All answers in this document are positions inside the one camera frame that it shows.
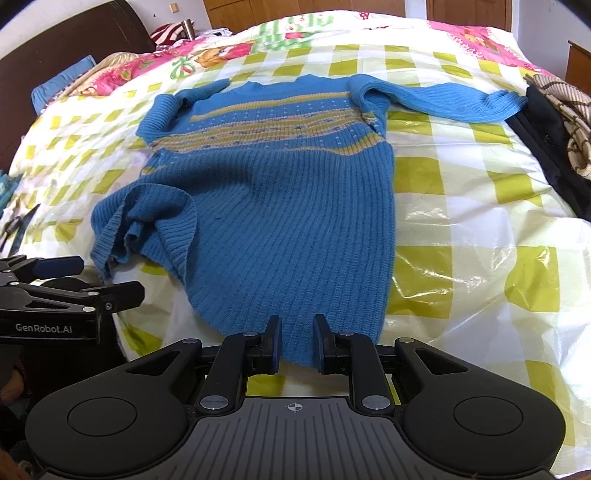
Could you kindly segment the red white striped cloth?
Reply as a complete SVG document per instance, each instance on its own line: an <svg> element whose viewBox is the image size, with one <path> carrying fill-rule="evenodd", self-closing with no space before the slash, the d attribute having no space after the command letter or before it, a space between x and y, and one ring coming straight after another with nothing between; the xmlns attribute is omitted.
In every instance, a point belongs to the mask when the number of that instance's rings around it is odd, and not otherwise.
<svg viewBox="0 0 591 480"><path fill-rule="evenodd" d="M156 28L150 34L150 39L157 48L163 48L186 39L186 34L181 22L167 23Z"/></svg>

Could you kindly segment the dark wooden headboard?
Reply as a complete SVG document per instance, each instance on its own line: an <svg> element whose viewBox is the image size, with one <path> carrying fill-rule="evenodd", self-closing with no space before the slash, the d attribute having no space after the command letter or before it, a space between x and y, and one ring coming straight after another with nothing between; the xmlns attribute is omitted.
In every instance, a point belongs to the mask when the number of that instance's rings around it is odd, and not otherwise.
<svg viewBox="0 0 591 480"><path fill-rule="evenodd" d="M1 59L1 168L10 168L21 137L37 118L32 89L83 57L100 61L119 51L147 53L154 44L132 7L110 1L28 40Z"/></svg>

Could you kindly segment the black folded garment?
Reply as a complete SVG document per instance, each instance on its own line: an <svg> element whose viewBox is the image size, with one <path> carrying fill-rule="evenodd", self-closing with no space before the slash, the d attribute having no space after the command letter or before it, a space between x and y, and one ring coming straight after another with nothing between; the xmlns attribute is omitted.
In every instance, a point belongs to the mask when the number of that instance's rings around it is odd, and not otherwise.
<svg viewBox="0 0 591 480"><path fill-rule="evenodd" d="M547 182L578 218L590 221L590 182L567 158L567 130L559 113L536 89L526 90L527 103L507 124L539 162Z"/></svg>

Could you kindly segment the wooden side cabinet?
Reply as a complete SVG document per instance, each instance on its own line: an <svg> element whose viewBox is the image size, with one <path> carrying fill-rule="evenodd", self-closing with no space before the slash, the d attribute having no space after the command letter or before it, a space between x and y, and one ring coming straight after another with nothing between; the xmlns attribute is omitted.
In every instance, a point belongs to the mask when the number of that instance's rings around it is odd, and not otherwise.
<svg viewBox="0 0 591 480"><path fill-rule="evenodd" d="M565 81L591 95L591 53L569 40L569 55Z"/></svg>

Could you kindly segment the blue knitted sweater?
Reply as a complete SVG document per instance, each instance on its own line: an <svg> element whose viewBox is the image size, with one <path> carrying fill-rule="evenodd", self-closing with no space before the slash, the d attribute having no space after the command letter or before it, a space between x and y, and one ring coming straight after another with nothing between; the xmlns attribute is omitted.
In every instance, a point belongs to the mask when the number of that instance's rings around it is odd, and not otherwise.
<svg viewBox="0 0 591 480"><path fill-rule="evenodd" d="M140 255L180 282L219 333L283 322L283 357L312 361L312 318L378 340L394 269L394 149L387 114L497 123L525 98L369 75L222 79L156 96L137 136L145 172L91 215L96 268Z"/></svg>

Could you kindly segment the blue pillow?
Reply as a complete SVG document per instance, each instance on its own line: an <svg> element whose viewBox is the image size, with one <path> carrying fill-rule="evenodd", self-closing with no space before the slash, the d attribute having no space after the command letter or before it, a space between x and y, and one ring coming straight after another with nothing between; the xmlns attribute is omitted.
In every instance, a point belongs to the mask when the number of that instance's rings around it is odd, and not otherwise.
<svg viewBox="0 0 591 480"><path fill-rule="evenodd" d="M52 99L95 65L94 58L87 55L54 77L34 87L31 91L31 102L36 115L39 116Z"/></svg>

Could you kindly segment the steel thermos bottle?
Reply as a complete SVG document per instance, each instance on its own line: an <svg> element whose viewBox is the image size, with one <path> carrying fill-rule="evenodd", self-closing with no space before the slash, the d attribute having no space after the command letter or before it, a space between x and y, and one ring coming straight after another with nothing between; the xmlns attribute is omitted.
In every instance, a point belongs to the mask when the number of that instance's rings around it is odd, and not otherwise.
<svg viewBox="0 0 591 480"><path fill-rule="evenodd" d="M194 28L190 19L182 21L182 28L188 40L193 40L195 38Z"/></svg>

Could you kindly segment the beige brown patterned sweater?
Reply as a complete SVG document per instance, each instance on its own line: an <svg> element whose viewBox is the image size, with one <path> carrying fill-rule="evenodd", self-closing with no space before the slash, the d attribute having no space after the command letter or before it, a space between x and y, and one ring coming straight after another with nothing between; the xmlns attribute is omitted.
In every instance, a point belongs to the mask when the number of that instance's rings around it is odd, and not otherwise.
<svg viewBox="0 0 591 480"><path fill-rule="evenodd" d="M561 117L568 132L566 152L572 169L590 180L590 96L566 81L540 73L527 75Z"/></svg>

